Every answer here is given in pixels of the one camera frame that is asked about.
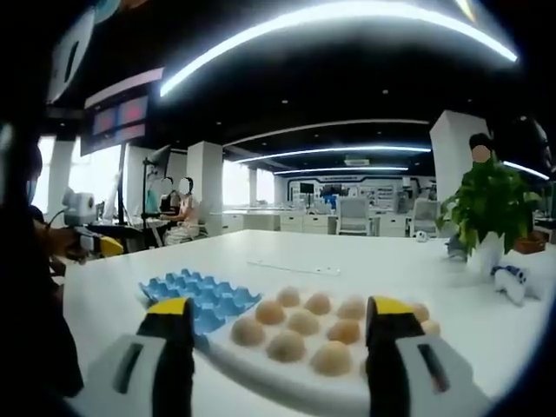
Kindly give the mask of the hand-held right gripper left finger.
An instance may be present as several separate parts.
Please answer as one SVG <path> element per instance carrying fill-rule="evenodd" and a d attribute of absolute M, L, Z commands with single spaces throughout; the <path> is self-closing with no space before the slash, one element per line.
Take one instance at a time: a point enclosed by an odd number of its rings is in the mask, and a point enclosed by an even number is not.
<path fill-rule="evenodd" d="M 81 416 L 190 416 L 195 372 L 194 303 L 151 306 L 137 331 L 124 334 L 90 364 Z"/>

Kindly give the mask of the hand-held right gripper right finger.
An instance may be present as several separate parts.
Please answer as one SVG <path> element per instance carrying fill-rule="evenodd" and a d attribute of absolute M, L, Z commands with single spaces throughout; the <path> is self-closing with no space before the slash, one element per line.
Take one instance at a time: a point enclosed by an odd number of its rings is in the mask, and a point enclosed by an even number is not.
<path fill-rule="evenodd" d="M 403 301 L 367 300 L 370 416 L 485 416 L 492 403 L 465 358 L 425 332 Z"/>

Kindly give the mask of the person's left hand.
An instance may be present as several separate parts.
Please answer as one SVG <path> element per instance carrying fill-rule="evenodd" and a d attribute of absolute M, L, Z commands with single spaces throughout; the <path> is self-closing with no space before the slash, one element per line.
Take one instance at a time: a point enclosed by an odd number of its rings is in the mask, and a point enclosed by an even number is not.
<path fill-rule="evenodd" d="M 81 246 L 80 235 L 73 228 L 49 228 L 47 230 L 49 252 L 71 261 L 84 264 L 88 251 Z"/>

